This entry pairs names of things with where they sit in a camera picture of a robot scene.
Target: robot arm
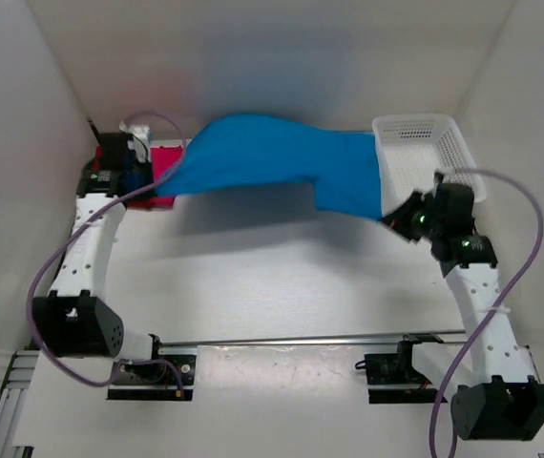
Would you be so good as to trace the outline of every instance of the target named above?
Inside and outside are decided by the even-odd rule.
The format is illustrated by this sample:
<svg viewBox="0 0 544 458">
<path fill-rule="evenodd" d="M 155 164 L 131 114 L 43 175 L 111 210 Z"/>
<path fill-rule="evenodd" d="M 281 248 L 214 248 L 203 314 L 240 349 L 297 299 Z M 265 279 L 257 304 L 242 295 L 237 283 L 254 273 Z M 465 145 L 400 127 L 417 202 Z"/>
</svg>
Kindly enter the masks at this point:
<svg viewBox="0 0 544 458">
<path fill-rule="evenodd" d="M 472 189 L 436 178 L 433 192 L 412 193 L 382 223 L 407 240 L 430 241 L 470 337 L 499 295 L 497 258 L 489 238 L 475 230 Z M 519 351 L 508 310 L 502 304 L 495 310 L 470 348 L 471 366 L 461 363 L 445 391 L 452 423 L 464 440 L 531 440 L 544 424 L 544 385 Z M 410 350 L 401 352 L 411 357 L 404 364 L 440 386 L 455 354 L 441 343 Z"/>
<path fill-rule="evenodd" d="M 116 198 L 115 172 L 85 170 L 76 197 L 73 232 Z M 118 204 L 90 224 L 67 250 L 47 297 L 34 300 L 33 315 L 48 348 L 58 357 L 100 356 L 151 360 L 157 338 L 124 327 L 104 301 L 104 282 L 115 232 L 125 214 Z"/>
<path fill-rule="evenodd" d="M 139 133 L 98 135 L 100 154 L 86 165 L 77 187 L 73 233 L 96 211 L 127 194 L 128 186 L 152 180 L 148 130 L 145 136 Z M 137 146 L 147 152 L 139 152 Z M 116 361 L 157 357 L 159 339 L 124 327 L 104 300 L 115 232 L 125 211 L 118 204 L 89 223 L 88 230 L 67 250 L 48 295 L 34 298 L 34 322 L 57 357 L 97 356 Z"/>
<path fill-rule="evenodd" d="M 117 196 L 125 196 L 126 182 L 151 182 L 150 156 L 144 151 L 147 133 L 138 142 L 144 148 L 140 154 L 133 135 L 123 135 L 109 139 L 109 154 L 99 159 L 97 168 L 83 171 L 73 231 Z M 132 174 L 129 180 L 126 174 Z M 471 336 L 498 295 L 497 259 L 491 241 L 475 231 L 472 189 L 438 178 L 434 192 L 412 193 L 382 223 L 407 240 L 430 241 Z M 124 213 L 118 204 L 90 222 L 91 227 L 67 250 L 49 294 L 34 299 L 34 321 L 57 357 L 157 358 L 159 338 L 125 328 L 104 302 L 106 270 Z M 454 428 L 463 439 L 529 440 L 544 424 L 544 385 L 522 358 L 503 312 L 507 311 L 501 306 L 471 347 L 471 367 L 461 364 L 446 391 Z M 404 363 L 440 386 L 454 355 L 439 343 L 402 344 L 412 345 L 400 352 L 407 355 Z"/>
</svg>

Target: white plastic basket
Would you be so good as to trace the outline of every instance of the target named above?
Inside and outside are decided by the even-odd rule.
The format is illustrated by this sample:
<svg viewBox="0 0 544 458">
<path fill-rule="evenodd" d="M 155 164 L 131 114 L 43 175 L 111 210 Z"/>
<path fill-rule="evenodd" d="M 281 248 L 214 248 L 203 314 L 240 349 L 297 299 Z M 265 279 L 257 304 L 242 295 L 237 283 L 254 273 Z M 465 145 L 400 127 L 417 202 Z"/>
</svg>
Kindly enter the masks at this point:
<svg viewBox="0 0 544 458">
<path fill-rule="evenodd" d="M 378 116 L 372 121 L 383 184 L 383 207 L 391 210 L 414 189 L 433 187 L 440 168 L 476 167 L 456 122 L 445 114 Z M 468 184 L 475 201 L 486 198 L 482 177 L 457 175 L 449 181 Z"/>
</svg>

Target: white cable tie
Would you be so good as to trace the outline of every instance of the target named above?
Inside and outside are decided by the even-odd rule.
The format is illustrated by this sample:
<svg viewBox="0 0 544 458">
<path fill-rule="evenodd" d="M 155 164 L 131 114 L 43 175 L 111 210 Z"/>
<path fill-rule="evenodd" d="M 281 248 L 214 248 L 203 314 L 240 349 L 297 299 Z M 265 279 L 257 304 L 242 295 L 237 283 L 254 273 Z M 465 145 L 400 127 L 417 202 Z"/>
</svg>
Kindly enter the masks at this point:
<svg viewBox="0 0 544 458">
<path fill-rule="evenodd" d="M 438 167 L 435 169 L 435 172 L 449 176 L 456 175 L 456 169 L 454 167 Z"/>
<path fill-rule="evenodd" d="M 485 308 L 484 310 L 476 310 L 475 312 L 465 317 L 465 320 L 468 320 L 469 318 L 474 317 L 478 313 L 489 313 L 489 312 L 503 313 L 505 315 L 510 315 L 510 312 L 512 311 L 510 310 L 509 307 L 506 307 L 505 305 L 501 305 L 500 307 L 489 307 L 489 308 Z"/>
</svg>

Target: blue towel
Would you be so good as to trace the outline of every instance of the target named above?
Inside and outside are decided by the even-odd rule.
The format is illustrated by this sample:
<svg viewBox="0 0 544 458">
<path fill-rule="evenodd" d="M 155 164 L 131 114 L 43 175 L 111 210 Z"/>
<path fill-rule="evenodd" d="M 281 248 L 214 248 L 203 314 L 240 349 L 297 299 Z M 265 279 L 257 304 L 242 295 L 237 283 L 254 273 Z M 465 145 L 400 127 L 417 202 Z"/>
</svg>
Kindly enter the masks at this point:
<svg viewBox="0 0 544 458">
<path fill-rule="evenodd" d="M 374 220 L 382 215 L 373 135 L 325 131 L 261 114 L 234 114 L 208 124 L 157 194 L 283 182 L 312 183 L 318 210 Z"/>
</svg>

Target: red object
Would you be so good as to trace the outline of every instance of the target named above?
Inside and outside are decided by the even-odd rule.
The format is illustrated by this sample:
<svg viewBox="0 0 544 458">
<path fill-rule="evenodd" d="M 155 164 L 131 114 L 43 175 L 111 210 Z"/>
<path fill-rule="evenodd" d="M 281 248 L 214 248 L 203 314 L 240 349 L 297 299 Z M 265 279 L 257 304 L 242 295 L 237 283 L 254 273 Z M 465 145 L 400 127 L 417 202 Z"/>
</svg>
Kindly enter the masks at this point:
<svg viewBox="0 0 544 458">
<path fill-rule="evenodd" d="M 100 170 L 100 164 L 98 164 L 98 158 L 102 156 L 102 148 L 96 146 L 96 154 L 94 155 L 94 164 L 92 170 Z"/>
<path fill-rule="evenodd" d="M 151 149 L 151 162 L 153 166 L 154 180 L 158 180 L 164 172 L 170 169 L 183 154 L 183 148 L 158 147 Z M 128 204 L 131 208 L 173 208 L 175 198 L 149 198 L 147 200 L 132 201 Z"/>
</svg>

